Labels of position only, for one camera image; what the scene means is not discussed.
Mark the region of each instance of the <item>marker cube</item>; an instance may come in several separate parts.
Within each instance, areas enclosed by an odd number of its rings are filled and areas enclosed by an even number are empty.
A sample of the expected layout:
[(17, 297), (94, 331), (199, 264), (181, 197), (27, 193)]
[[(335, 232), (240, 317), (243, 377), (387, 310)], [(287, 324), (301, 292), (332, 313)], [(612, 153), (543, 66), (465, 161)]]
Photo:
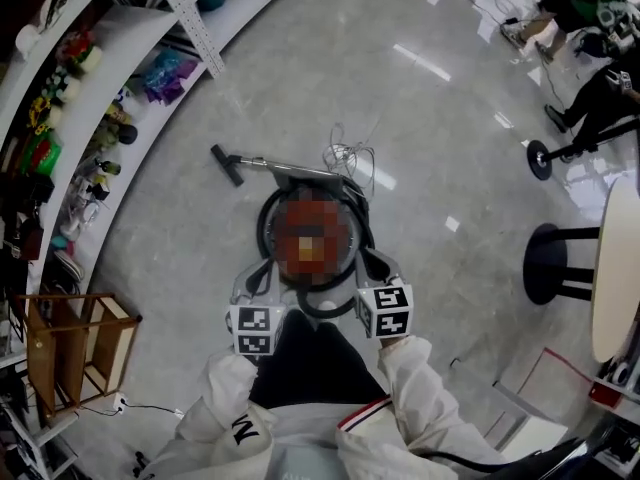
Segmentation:
[(229, 306), (236, 354), (273, 355), (282, 332), (285, 312), (284, 306)]
[(360, 288), (356, 316), (369, 338), (396, 338), (411, 332), (413, 290), (411, 285)]

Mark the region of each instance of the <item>jacket sleeve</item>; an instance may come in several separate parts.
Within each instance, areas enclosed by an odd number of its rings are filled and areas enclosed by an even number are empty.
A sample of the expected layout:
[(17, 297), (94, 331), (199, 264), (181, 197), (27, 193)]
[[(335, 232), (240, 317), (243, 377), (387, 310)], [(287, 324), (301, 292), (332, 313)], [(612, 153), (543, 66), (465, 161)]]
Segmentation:
[(176, 428), (176, 438), (211, 443), (249, 408), (258, 369), (243, 356), (224, 350), (214, 354), (198, 381), (200, 399)]
[(412, 452), (437, 449), (486, 464), (505, 462), (471, 424), (427, 364), (431, 343), (408, 336), (380, 351), (379, 367), (391, 387), (396, 421)]

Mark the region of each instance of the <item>round table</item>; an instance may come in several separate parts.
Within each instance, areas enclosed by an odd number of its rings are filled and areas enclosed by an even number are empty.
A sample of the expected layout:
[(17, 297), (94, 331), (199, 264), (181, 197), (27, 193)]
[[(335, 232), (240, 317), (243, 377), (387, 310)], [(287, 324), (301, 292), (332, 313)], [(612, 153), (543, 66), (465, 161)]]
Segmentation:
[[(566, 240), (580, 239), (598, 240), (594, 269), (567, 266)], [(640, 197), (634, 183), (627, 178), (614, 182), (599, 228), (539, 226), (527, 244), (522, 272), (527, 295), (536, 304), (556, 295), (591, 301), (594, 357), (611, 359), (624, 344), (640, 303)]]

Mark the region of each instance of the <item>bottle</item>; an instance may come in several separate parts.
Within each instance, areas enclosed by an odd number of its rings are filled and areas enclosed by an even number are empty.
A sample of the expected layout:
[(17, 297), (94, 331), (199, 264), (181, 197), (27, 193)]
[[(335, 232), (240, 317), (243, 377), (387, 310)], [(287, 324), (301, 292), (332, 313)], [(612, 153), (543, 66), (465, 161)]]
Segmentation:
[(100, 167), (103, 172), (106, 172), (107, 174), (113, 174), (114, 176), (120, 174), (120, 171), (122, 170), (120, 164), (109, 162), (108, 160), (105, 160), (104, 162), (99, 162), (98, 160), (96, 160), (96, 165)]

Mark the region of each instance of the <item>white jacket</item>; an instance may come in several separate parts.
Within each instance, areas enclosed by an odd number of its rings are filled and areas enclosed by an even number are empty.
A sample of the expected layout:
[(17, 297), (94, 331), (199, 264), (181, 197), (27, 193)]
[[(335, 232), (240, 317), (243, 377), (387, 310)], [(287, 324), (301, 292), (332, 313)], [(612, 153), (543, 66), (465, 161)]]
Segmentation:
[[(389, 380), (390, 397), (360, 408), (335, 428), (332, 444), (349, 478), (458, 478), (446, 465), (415, 455), (429, 449), (488, 464), (504, 462), (474, 426), (460, 419), (458, 403), (427, 364), (430, 352), (431, 344), (414, 336), (380, 350), (379, 368)], [(212, 356), (200, 381), (201, 398), (143, 479), (264, 479), (277, 440), (272, 429), (278, 409), (267, 411), (249, 401), (256, 374), (251, 362), (231, 351)]]

